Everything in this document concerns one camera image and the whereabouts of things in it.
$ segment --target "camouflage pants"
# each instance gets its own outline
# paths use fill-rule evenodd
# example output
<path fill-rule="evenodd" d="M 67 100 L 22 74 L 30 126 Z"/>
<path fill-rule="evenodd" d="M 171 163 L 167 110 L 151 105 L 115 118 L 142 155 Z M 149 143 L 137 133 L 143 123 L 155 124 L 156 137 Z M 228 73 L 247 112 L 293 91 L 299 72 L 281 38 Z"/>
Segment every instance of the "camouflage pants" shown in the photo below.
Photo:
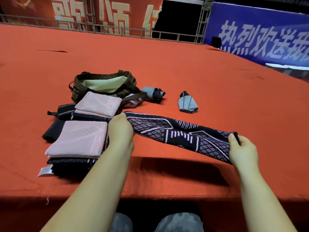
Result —
<path fill-rule="evenodd" d="M 110 232 L 133 232 L 131 219 L 121 213 L 115 213 Z M 163 218 L 155 232 L 204 232 L 203 223 L 193 213 L 176 213 Z"/>

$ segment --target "clothing label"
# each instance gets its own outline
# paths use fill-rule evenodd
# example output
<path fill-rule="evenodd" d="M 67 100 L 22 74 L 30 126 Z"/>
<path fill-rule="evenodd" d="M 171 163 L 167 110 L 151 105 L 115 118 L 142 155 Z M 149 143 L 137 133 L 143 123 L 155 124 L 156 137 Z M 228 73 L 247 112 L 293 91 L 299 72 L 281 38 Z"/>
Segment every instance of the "clothing label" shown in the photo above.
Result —
<path fill-rule="evenodd" d="M 45 168 L 41 168 L 41 171 L 37 177 L 45 177 L 45 176 L 52 176 L 54 175 L 52 172 L 52 165 L 47 166 Z"/>

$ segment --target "camouflage bag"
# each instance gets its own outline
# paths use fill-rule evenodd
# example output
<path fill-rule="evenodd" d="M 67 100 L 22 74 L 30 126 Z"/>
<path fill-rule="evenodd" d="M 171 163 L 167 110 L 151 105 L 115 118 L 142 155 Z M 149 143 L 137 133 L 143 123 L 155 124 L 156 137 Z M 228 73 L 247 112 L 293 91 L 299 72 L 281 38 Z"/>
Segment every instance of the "camouflage bag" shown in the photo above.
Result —
<path fill-rule="evenodd" d="M 107 75 L 82 72 L 69 84 L 69 88 L 72 90 L 72 100 L 75 103 L 81 101 L 89 91 L 120 97 L 122 100 L 146 98 L 147 93 L 137 88 L 136 84 L 136 79 L 129 71 L 119 70 L 118 73 Z"/>

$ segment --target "red tablecloth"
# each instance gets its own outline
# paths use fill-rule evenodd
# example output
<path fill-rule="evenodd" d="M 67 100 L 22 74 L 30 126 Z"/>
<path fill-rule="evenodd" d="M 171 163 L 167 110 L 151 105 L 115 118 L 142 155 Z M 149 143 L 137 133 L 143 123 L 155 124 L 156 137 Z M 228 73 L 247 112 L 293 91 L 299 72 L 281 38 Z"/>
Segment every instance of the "red tablecloth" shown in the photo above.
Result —
<path fill-rule="evenodd" d="M 281 200 L 309 199 L 309 84 L 207 45 L 0 25 L 0 199 L 67 198 L 78 183 L 37 177 L 47 166 L 46 111 L 71 103 L 82 71 L 130 71 L 137 86 L 161 88 L 161 104 L 130 109 L 237 131 L 258 148 L 263 177 Z M 179 111 L 183 90 L 197 113 Z M 239 199 L 234 167 L 134 137 L 123 198 Z"/>

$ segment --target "red banner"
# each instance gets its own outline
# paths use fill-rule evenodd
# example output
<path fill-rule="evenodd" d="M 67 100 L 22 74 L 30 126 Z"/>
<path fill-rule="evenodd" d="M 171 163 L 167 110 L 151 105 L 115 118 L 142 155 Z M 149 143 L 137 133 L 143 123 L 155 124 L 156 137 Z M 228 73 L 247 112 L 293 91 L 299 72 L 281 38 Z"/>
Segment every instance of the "red banner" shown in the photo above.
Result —
<path fill-rule="evenodd" d="M 150 37 L 147 30 L 155 26 L 162 2 L 163 0 L 93 0 L 95 23 L 104 26 L 100 28 L 102 32 L 120 34 L 120 28 L 137 28 L 146 30 L 142 35 Z M 85 23 L 87 19 L 92 21 L 91 0 L 86 0 L 86 3 L 83 0 L 0 0 L 0 5 L 6 15 L 50 19 L 42 21 L 7 17 L 11 23 L 85 31 L 85 25 L 77 23 Z M 140 36 L 141 31 L 124 29 L 123 34 Z"/>

